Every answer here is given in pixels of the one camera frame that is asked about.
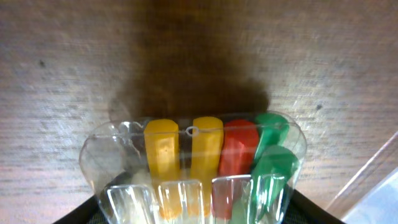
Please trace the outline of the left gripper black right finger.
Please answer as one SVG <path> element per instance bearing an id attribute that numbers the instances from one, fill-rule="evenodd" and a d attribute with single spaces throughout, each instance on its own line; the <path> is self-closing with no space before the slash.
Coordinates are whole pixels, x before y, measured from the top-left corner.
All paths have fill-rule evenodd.
<path id="1" fill-rule="evenodd" d="M 285 214 L 285 224 L 345 224 L 298 190 L 294 190 Z"/>

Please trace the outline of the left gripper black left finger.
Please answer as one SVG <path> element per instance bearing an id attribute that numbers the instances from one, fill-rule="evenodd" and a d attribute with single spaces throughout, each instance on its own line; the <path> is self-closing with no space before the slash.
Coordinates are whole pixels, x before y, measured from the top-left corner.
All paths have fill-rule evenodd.
<path id="1" fill-rule="evenodd" d="M 99 206 L 96 197 L 92 196 L 53 224 L 86 224 L 98 211 Z"/>

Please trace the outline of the clear plastic container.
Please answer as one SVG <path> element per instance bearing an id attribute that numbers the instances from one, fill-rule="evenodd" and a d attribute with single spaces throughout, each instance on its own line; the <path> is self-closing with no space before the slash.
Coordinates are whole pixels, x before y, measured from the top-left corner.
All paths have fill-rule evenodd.
<path id="1" fill-rule="evenodd" d="M 326 211 L 344 218 L 359 201 L 373 193 L 376 187 L 397 168 L 397 133 L 395 133 L 344 185 Z"/>

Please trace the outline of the clear case coloured bits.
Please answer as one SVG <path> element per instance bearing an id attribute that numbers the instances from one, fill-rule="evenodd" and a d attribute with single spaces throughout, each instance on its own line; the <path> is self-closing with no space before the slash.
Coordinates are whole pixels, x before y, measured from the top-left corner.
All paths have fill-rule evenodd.
<path id="1" fill-rule="evenodd" d="M 271 111 L 109 122 L 79 163 L 109 223 L 281 223 L 306 152 Z"/>

